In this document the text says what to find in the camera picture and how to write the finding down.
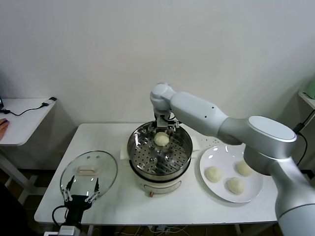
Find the person's hand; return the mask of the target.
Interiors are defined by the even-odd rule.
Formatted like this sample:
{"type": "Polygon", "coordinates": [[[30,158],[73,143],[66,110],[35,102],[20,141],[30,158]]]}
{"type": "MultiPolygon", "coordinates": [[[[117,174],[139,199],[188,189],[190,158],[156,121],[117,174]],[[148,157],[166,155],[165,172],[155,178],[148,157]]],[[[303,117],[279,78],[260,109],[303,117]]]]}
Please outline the person's hand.
{"type": "Polygon", "coordinates": [[[9,126],[10,122],[3,118],[0,120],[0,140],[3,139],[7,129],[8,129],[8,126],[9,126]]]}

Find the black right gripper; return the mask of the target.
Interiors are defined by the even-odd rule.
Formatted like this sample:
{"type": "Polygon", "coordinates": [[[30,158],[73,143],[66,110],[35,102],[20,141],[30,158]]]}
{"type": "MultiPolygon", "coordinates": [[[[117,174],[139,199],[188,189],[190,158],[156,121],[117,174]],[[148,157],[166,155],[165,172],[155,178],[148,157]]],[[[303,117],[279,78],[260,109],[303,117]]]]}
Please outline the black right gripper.
{"type": "Polygon", "coordinates": [[[175,135],[179,128],[179,121],[175,117],[170,117],[171,113],[167,111],[155,111],[155,134],[158,131],[169,132],[169,135],[175,135]]]}

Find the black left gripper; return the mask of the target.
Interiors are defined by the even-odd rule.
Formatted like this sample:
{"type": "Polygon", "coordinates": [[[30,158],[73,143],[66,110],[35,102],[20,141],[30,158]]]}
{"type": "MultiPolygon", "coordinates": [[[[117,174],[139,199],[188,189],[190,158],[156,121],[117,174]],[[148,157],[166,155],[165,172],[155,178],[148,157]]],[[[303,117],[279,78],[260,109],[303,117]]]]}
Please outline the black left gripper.
{"type": "Polygon", "coordinates": [[[61,189],[65,207],[68,212],[63,225],[67,226],[82,226],[81,221],[83,218],[84,211],[91,208],[94,201],[100,197],[99,182],[96,179],[93,194],[89,197],[84,195],[71,195],[71,188],[74,182],[74,177],[67,183],[65,188],[61,189]]]}

